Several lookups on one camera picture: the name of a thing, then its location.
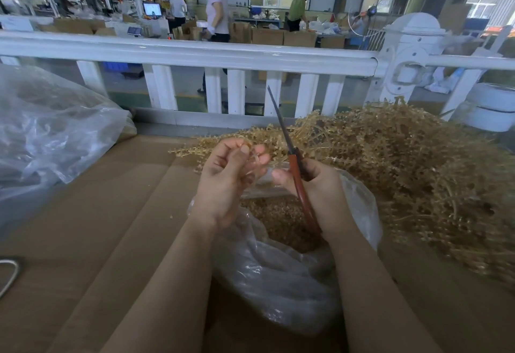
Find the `computer monitor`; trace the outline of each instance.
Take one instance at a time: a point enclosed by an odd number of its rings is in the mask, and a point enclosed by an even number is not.
[[[162,16],[161,6],[157,3],[143,3],[143,8],[147,16]]]

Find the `scissors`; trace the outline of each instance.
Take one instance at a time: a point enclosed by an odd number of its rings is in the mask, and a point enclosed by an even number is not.
[[[289,171],[293,175],[295,190],[297,191],[300,204],[302,205],[302,211],[304,212],[304,216],[306,217],[307,227],[312,232],[320,234],[322,233],[322,230],[318,225],[318,221],[315,216],[315,211],[313,210],[310,199],[307,198],[306,189],[302,184],[302,180],[311,181],[312,176],[306,171],[306,168],[302,164],[302,155],[300,154],[299,148],[293,147],[292,139],[290,139],[290,136],[288,135],[288,131],[286,130],[286,127],[284,125],[283,116],[279,112],[279,108],[277,107],[277,103],[275,102],[270,86],[268,86],[268,93],[270,94],[270,98],[272,99],[272,103],[274,104],[274,109],[277,113],[277,119],[279,120],[279,125],[281,125],[281,129],[284,134],[284,139],[286,140],[286,144],[288,146],[288,161],[290,163]]]

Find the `white t-shirt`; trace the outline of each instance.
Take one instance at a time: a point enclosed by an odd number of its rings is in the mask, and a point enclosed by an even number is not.
[[[174,18],[184,18],[184,9],[186,9],[186,3],[184,0],[170,0],[171,5],[171,13],[174,16]]]
[[[229,6],[227,0],[208,0],[208,5],[205,6],[205,13],[208,15],[208,25],[212,26],[213,19],[216,15],[215,7],[213,3],[222,3],[223,17],[215,29],[215,34],[228,34],[229,33]]]

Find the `black pants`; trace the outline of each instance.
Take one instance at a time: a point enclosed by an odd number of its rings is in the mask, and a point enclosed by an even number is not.
[[[286,26],[288,27],[288,31],[299,31],[300,30],[300,19],[289,20],[288,18],[286,18]]]
[[[185,23],[186,23],[186,18],[169,19],[168,26],[170,27],[170,32],[172,29],[177,29],[177,27],[180,27]]]
[[[213,34],[211,36],[210,41],[211,42],[229,42],[229,39],[231,38],[228,34]],[[227,75],[227,68],[223,68],[223,73]],[[202,77],[202,90],[205,94],[205,72],[204,76]]]

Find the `right hand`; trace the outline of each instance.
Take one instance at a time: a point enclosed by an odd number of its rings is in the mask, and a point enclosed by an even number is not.
[[[354,227],[355,222],[336,169],[313,159],[303,159],[302,164],[313,178],[302,183],[315,210],[324,239],[329,241],[331,237]],[[283,186],[297,196],[293,176],[289,171],[276,168],[272,177],[275,185]]]

